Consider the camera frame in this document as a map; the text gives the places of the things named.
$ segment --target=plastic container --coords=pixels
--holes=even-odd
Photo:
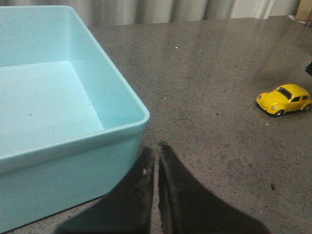
[[[148,118],[72,8],[0,7],[0,233],[108,193]]]

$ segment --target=gray countertop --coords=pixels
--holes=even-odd
[[[272,233],[312,232],[312,111],[273,118],[254,103],[285,83],[312,93],[312,28],[282,16],[91,31],[150,111],[142,146],[158,158],[167,141],[207,189]],[[94,202],[9,233],[51,233]]]

